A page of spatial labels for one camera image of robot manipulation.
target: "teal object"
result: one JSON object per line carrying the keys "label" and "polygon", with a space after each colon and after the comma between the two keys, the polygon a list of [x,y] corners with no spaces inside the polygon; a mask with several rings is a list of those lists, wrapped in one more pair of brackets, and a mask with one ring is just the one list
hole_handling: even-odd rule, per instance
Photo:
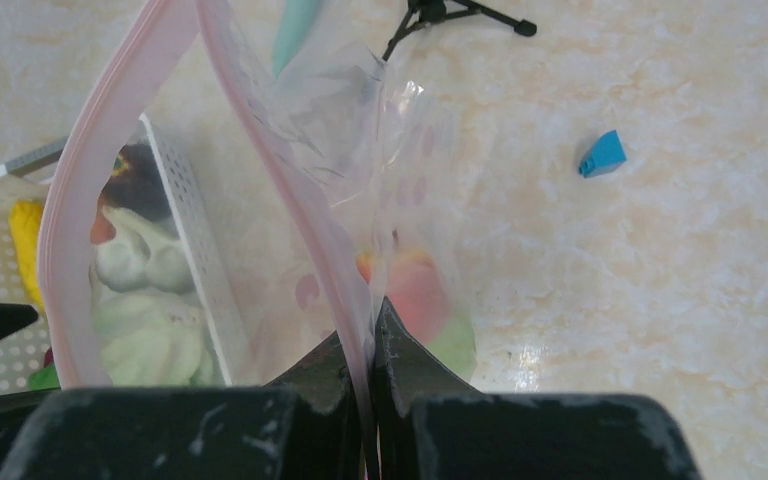
{"label": "teal object", "polygon": [[584,178],[611,173],[625,163],[625,152],[616,130],[602,135],[578,165]]}
{"label": "teal object", "polygon": [[299,53],[324,0],[287,0],[278,36],[272,46],[272,75],[278,77],[281,70]]}

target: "tripod leg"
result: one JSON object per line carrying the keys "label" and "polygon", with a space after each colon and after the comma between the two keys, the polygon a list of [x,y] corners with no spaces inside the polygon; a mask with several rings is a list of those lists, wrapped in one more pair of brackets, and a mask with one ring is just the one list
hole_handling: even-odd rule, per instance
{"label": "tripod leg", "polygon": [[473,2],[472,0],[452,0],[452,1],[470,10],[477,10],[481,12],[482,15],[487,15],[493,20],[496,20],[498,22],[504,23],[505,25],[508,25],[509,27],[514,29],[514,32],[516,32],[518,35],[522,35],[523,37],[533,37],[537,33],[537,25],[529,22],[528,20],[525,20],[525,19],[515,20],[505,15],[504,13],[498,12],[489,7],[485,7],[484,5]]}
{"label": "tripod leg", "polygon": [[396,44],[408,34],[408,23],[410,22],[411,17],[415,14],[416,10],[413,7],[408,7],[407,13],[405,13],[404,18],[402,18],[402,23],[400,23],[399,28],[396,29],[396,34],[393,35],[393,38],[391,38],[389,42],[387,42],[387,50],[384,51],[384,55],[381,55],[381,60],[386,62],[390,59],[390,55],[392,55],[393,50],[396,49]]}

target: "yellow toy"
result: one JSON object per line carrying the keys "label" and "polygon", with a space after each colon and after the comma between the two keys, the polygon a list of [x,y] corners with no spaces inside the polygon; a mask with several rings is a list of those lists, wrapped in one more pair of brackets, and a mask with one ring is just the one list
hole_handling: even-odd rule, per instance
{"label": "yellow toy", "polygon": [[10,225],[10,234],[16,246],[16,263],[19,266],[19,276],[22,277],[25,291],[37,304],[40,313],[44,315],[45,308],[42,304],[39,283],[37,283],[37,240],[42,210],[43,206],[39,202],[19,200],[10,209],[7,223]]}

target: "gray handle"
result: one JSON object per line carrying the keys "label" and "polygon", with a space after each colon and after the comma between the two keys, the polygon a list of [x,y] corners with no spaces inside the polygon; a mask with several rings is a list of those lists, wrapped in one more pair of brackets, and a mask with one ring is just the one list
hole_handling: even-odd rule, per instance
{"label": "gray handle", "polygon": [[44,147],[40,147],[34,151],[28,152],[20,157],[14,158],[4,164],[7,168],[7,173],[24,177],[30,173],[41,170],[53,163],[56,163],[60,159],[60,153],[63,151],[63,147],[66,145],[66,139],[63,137],[60,140],[49,143]]}

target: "black tripod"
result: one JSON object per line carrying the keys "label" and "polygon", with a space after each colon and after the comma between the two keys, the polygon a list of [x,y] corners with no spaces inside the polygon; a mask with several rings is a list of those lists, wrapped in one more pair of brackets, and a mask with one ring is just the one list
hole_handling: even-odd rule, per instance
{"label": "black tripod", "polygon": [[[537,33],[537,25],[528,20],[514,20],[503,13],[485,7],[480,3],[473,2],[472,0],[451,1],[466,7],[466,10],[449,13],[446,11],[445,0],[408,0],[408,11],[402,19],[402,23],[399,24],[396,34],[393,35],[393,38],[391,38],[389,42],[387,42],[387,50],[384,52],[384,55],[381,56],[381,59],[386,62],[396,48],[396,45],[417,30],[421,30],[429,25],[443,23],[446,20],[471,17],[473,15],[486,15],[493,20],[512,27],[514,32],[524,37],[533,37],[534,34]],[[411,18],[417,14],[419,15],[419,20],[414,22],[413,25],[408,26]]]}

